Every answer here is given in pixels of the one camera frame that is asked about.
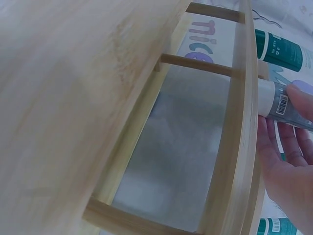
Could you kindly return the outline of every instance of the bamboo wood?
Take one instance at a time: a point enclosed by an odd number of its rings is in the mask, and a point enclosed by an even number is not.
[[[90,199],[83,218],[114,235],[197,235],[145,220],[94,198]]]
[[[253,174],[258,113],[258,72],[249,0],[240,0],[233,73],[221,142],[198,233],[240,234]]]
[[[0,234],[75,234],[189,0],[3,0]]]
[[[268,63],[258,61],[259,77],[265,80],[269,80]],[[246,211],[246,217],[243,224],[241,235],[256,235],[260,216],[262,212],[263,200],[265,195],[265,185],[261,175],[261,165],[258,156],[256,155],[251,191],[249,196],[248,208]]]
[[[234,22],[239,22],[240,17],[240,13],[238,11],[195,2],[190,3],[186,12],[204,16],[212,16]]]
[[[172,65],[178,65],[178,66],[184,66],[189,67],[197,70],[203,70],[208,72],[213,72],[225,76],[231,76],[232,69],[227,66],[208,63],[205,61],[199,61],[194,59],[189,59],[177,55],[170,55],[170,54],[162,54],[161,55],[161,62],[172,64]]]

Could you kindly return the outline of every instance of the white cap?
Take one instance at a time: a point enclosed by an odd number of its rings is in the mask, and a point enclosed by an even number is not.
[[[275,97],[275,84],[272,81],[259,79],[259,115],[267,117]]]

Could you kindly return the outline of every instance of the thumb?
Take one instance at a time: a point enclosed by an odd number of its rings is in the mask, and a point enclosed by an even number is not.
[[[313,96],[302,92],[295,85],[287,86],[287,94],[291,103],[301,116],[313,121]]]

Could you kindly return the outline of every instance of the green packaging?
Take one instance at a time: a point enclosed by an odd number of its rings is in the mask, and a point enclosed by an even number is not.
[[[255,30],[258,59],[313,75],[313,52],[274,34]]]
[[[303,235],[287,218],[260,220],[257,235]]]

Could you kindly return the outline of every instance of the barcode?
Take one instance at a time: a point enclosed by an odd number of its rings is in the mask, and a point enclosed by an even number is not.
[[[288,96],[280,94],[279,104],[276,113],[284,115],[288,104]]]
[[[272,232],[273,233],[279,233],[280,232],[280,221],[277,218],[272,218],[273,221],[273,228]]]

